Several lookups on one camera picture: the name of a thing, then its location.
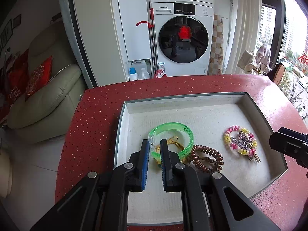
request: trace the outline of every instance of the red table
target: red table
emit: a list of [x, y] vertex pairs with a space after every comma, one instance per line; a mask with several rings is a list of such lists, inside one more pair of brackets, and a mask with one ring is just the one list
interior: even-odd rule
[[[124, 101], [170, 95], [247, 92], [274, 131], [284, 126], [307, 133], [293, 105], [265, 76], [182, 76], [123, 82], [86, 90], [66, 135], [58, 168], [55, 201], [89, 171], [113, 169], [119, 116]], [[307, 170], [286, 157], [288, 171], [252, 201], [283, 231], [292, 230], [308, 197]], [[182, 230], [182, 225], [128, 227], [133, 230]]]

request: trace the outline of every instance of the red handle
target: red handle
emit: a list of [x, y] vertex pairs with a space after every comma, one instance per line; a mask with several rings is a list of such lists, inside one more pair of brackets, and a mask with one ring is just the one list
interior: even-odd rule
[[152, 27], [154, 27], [154, 25], [152, 25], [151, 23], [149, 23], [149, 22], [147, 22], [147, 21], [140, 21], [140, 22], [138, 22], [138, 23], [136, 24], [136, 26], [138, 26], [138, 25], [141, 24], [141, 23], [147, 23], [147, 28], [152, 28]]
[[154, 20], [154, 9], [150, 8], [150, 18], [151, 20]]

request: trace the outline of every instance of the washing machine control panel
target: washing machine control panel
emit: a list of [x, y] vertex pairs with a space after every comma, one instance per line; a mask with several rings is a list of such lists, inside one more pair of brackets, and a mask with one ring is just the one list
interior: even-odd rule
[[174, 14], [176, 15], [195, 15], [195, 5], [187, 3], [174, 3]]

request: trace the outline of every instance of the white tray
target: white tray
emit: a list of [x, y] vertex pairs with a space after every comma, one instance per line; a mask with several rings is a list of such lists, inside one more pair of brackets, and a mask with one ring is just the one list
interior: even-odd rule
[[[124, 102], [115, 147], [114, 167], [129, 160], [140, 150], [143, 139], [154, 127], [166, 122], [187, 125], [194, 134], [194, 145], [201, 144], [218, 150], [224, 157], [222, 174], [248, 198], [258, 194], [285, 171], [284, 156], [268, 144], [273, 133], [270, 125], [252, 98], [244, 92], [210, 93], [169, 96]], [[224, 146], [223, 133], [232, 125], [253, 132], [261, 163], [249, 161]], [[187, 144], [182, 132], [166, 132], [160, 138], [179, 136]], [[169, 146], [169, 150], [179, 152]], [[127, 223], [134, 225], [167, 225], [183, 222], [181, 193], [166, 193], [163, 189], [161, 168], [149, 159], [147, 184], [142, 193], [129, 193]]]

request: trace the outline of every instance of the sofa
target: sofa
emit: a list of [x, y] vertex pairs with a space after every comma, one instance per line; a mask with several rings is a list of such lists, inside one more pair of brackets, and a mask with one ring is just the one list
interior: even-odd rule
[[27, 143], [65, 134], [86, 89], [62, 21], [42, 31], [31, 42], [29, 75], [51, 55], [53, 61], [49, 83], [27, 101], [25, 94], [19, 97], [7, 117], [7, 126]]

